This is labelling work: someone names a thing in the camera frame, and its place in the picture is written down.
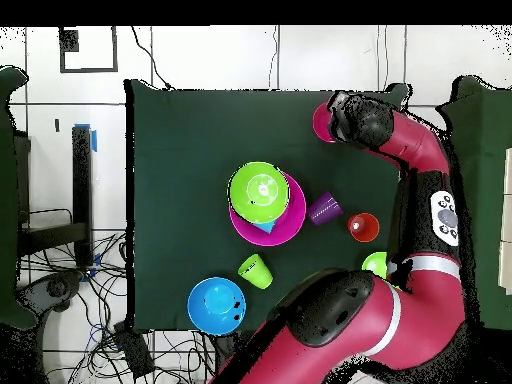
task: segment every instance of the red robot arm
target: red robot arm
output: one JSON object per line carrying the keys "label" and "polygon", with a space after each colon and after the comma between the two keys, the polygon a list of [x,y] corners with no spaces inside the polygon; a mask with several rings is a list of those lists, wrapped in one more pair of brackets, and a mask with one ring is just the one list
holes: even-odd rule
{"label": "red robot arm", "polygon": [[[387,280],[404,290],[367,271],[314,274],[209,384],[320,384],[354,354],[393,370],[417,367],[442,352],[464,322],[457,215],[437,135],[360,95],[337,92],[327,107],[335,140],[400,169]],[[405,284],[398,281],[404,268]]]}

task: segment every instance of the silver stripe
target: silver stripe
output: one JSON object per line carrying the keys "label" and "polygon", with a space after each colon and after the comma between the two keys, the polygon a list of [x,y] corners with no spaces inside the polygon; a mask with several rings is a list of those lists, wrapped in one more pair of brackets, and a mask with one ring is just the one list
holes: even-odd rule
{"label": "silver stripe", "polygon": [[361,355],[364,356],[372,356],[379,353],[389,344],[389,342],[391,342],[391,339],[395,336],[396,330],[398,330],[398,324],[400,323],[400,317],[402,315],[402,304],[400,303],[400,297],[396,290],[391,287],[391,284],[388,282],[385,281],[385,283],[388,285],[391,290],[391,294],[393,295],[393,314],[391,315],[391,322],[389,323],[389,327],[380,342],[370,350],[361,353]]}
{"label": "silver stripe", "polygon": [[[449,274],[460,280],[459,266],[447,258],[434,255],[411,256],[404,262],[412,259],[412,271],[439,271]],[[388,262],[387,275],[389,276],[397,270],[397,266],[393,262]]]}

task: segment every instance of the green bowl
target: green bowl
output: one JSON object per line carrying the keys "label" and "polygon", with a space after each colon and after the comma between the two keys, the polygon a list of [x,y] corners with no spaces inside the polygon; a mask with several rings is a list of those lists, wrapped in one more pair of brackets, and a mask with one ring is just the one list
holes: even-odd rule
{"label": "green bowl", "polygon": [[388,270],[388,266],[386,264],[386,255],[386,252],[372,253],[364,260],[361,269],[365,271],[372,271],[375,275],[385,280]]}
{"label": "green bowl", "polygon": [[288,206],[290,187],[277,166],[249,162],[229,180],[228,199],[233,210],[252,224],[279,218]]}

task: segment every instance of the red cup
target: red cup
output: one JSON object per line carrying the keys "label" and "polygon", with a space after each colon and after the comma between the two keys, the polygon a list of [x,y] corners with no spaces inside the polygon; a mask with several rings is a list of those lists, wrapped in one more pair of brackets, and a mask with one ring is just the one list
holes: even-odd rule
{"label": "red cup", "polygon": [[357,241],[368,243],[379,234],[379,221],[371,213],[360,213],[349,218],[348,231]]}
{"label": "red cup", "polygon": [[336,141],[329,134],[327,129],[331,120],[331,112],[327,110],[327,102],[318,106],[313,113],[313,130],[316,136],[327,143],[335,143]]}

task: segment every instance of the power strip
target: power strip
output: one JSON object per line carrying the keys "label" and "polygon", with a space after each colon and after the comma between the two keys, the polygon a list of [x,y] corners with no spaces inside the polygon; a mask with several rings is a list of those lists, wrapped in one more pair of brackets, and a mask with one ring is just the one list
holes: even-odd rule
{"label": "power strip", "polygon": [[126,357],[126,363],[133,372],[133,378],[137,380],[155,370],[155,363],[142,333],[132,329],[126,329],[124,321],[114,325],[114,340]]}

